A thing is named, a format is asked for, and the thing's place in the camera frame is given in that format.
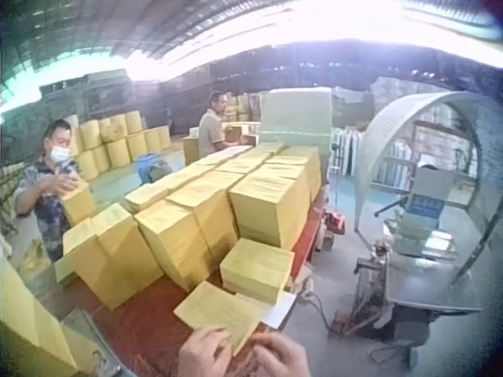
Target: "ceiling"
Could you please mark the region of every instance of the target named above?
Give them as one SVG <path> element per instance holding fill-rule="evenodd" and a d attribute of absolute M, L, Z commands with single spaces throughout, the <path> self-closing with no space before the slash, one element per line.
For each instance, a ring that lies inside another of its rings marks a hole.
<path fill-rule="evenodd" d="M 6 0 L 2 82 L 63 53 L 161 58 L 226 20 L 288 0 Z"/>

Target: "gray shirt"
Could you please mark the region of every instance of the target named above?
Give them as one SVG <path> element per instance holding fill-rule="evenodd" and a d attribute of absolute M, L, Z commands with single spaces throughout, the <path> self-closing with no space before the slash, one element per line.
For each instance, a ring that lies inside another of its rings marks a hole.
<path fill-rule="evenodd" d="M 199 122 L 199 158 L 217 152 L 214 143 L 225 139 L 222 120 L 213 110 L 208 109 Z"/>

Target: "white paper sheet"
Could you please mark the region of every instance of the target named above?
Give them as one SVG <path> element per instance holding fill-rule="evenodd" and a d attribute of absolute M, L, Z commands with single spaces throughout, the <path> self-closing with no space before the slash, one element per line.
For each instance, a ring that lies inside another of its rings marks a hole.
<path fill-rule="evenodd" d="M 277 304 L 272 306 L 266 304 L 265 302 L 260 302 L 253 298 L 240 295 L 239 293 L 237 293 L 236 296 L 251 303 L 253 306 L 258 307 L 262 323 L 275 330 L 281 326 L 297 297 L 297 295 L 292 293 L 281 291 L 277 298 Z"/>

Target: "black hair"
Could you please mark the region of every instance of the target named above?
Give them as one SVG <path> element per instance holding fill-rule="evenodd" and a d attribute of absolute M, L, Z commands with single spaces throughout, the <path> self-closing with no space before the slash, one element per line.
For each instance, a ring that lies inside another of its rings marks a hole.
<path fill-rule="evenodd" d="M 225 96 L 226 94 L 223 92 L 213 92 L 210 96 L 210 107 L 213 102 L 218 102 L 221 96 Z"/>
<path fill-rule="evenodd" d="M 44 138 L 48 137 L 49 139 L 54 135 L 54 132 L 56 132 L 57 129 L 62 129 L 62 130 L 67 130 L 71 131 L 72 126 L 70 126 L 70 123 L 68 123 L 64 119 L 58 119 L 49 124 L 49 126 L 46 129 L 46 132 L 44 133 Z"/>

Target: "hand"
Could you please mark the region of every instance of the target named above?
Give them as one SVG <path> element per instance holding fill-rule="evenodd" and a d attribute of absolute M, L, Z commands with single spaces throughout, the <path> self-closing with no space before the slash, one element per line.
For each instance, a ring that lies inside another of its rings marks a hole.
<path fill-rule="evenodd" d="M 310 377 L 306 350 L 278 334 L 256 334 L 253 353 L 268 377 Z"/>
<path fill-rule="evenodd" d="M 43 178 L 39 182 L 39 188 L 42 193 L 53 193 L 64 195 L 77 188 L 77 178 L 68 174 L 60 174 L 56 171 L 53 175 Z"/>
<path fill-rule="evenodd" d="M 180 349 L 178 377 L 223 377 L 231 358 L 229 333 L 225 329 L 195 330 Z"/>

